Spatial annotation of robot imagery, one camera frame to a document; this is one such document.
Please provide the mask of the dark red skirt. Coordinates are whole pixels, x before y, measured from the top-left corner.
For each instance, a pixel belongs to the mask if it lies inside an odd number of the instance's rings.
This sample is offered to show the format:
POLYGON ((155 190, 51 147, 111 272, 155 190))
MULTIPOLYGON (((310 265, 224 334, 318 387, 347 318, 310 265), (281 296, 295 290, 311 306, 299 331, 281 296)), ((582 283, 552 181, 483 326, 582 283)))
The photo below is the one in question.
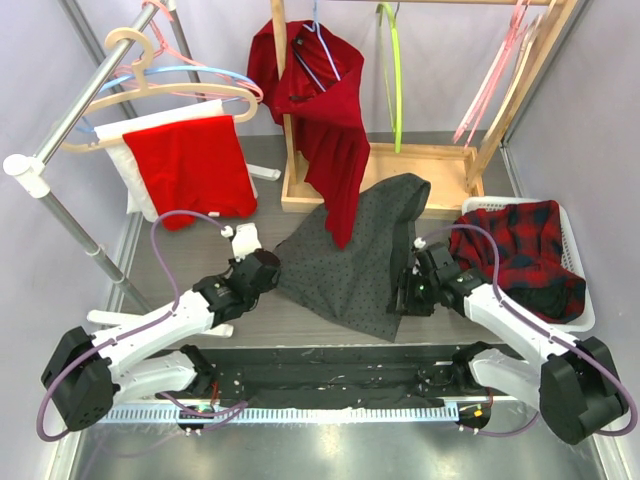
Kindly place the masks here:
POLYGON ((364 57, 351 44, 323 27, 342 79, 320 93, 297 64, 293 40, 302 21, 286 24, 286 67, 278 74, 274 29, 267 22, 254 36, 247 74, 262 89, 274 122, 294 120, 296 148, 309 162, 305 181, 324 199, 325 228, 343 249, 350 242, 360 185, 370 153, 360 107, 364 57))

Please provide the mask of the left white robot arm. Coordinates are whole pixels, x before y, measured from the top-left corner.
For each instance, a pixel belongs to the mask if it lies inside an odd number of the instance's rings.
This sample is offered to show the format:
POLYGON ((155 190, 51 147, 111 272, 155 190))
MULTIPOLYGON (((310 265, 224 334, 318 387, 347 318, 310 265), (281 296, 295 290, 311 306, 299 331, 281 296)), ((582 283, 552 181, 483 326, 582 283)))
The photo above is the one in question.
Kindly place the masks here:
POLYGON ((149 314, 93 334, 81 327, 67 331, 41 376, 46 394, 37 415, 40 438, 52 438, 44 431, 50 404, 66 432, 76 432, 97 423, 114 406, 141 397, 171 391, 205 397, 215 371, 198 349, 185 345, 165 356, 159 351, 193 335, 226 332, 228 322, 253 310, 259 297, 275 288, 280 272, 277 256, 258 249, 149 314))

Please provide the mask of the blue wire hanger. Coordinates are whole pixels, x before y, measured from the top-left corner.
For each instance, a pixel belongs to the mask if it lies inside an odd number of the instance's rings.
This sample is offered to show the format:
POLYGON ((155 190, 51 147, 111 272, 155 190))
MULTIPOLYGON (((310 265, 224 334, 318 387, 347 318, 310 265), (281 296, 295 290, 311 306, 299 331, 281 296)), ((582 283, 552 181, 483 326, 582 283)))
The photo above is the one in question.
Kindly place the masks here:
POLYGON ((319 21, 318 1, 312 2, 311 18, 300 24, 300 30, 293 40, 293 54, 297 64, 320 93, 327 92, 342 79, 319 21))

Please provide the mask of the grey dotted garment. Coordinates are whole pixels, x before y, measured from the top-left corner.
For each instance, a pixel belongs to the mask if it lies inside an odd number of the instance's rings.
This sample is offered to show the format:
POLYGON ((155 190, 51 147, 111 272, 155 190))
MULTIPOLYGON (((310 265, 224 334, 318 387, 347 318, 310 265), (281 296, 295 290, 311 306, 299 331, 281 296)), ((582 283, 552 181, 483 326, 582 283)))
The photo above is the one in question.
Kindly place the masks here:
POLYGON ((334 324, 394 341, 402 316, 392 312, 399 276, 409 267, 431 183, 415 174, 387 178, 359 194, 350 242, 339 248, 315 208, 275 248, 278 289, 334 324))

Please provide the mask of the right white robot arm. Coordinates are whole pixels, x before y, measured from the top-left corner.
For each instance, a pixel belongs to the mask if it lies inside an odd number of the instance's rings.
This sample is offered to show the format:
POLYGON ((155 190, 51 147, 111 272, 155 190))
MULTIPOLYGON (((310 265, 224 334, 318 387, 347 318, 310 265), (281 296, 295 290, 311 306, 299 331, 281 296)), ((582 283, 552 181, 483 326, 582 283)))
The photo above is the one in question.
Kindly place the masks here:
POLYGON ((517 354, 511 357, 486 342, 463 348, 452 357, 457 391, 510 395, 535 409, 569 445, 608 433, 622 417, 629 423, 621 434, 635 428, 637 409, 601 340, 580 340, 542 321, 478 270, 462 269, 442 243, 417 239, 411 253, 414 263, 399 280, 398 313, 427 316, 442 306, 491 331, 517 354))

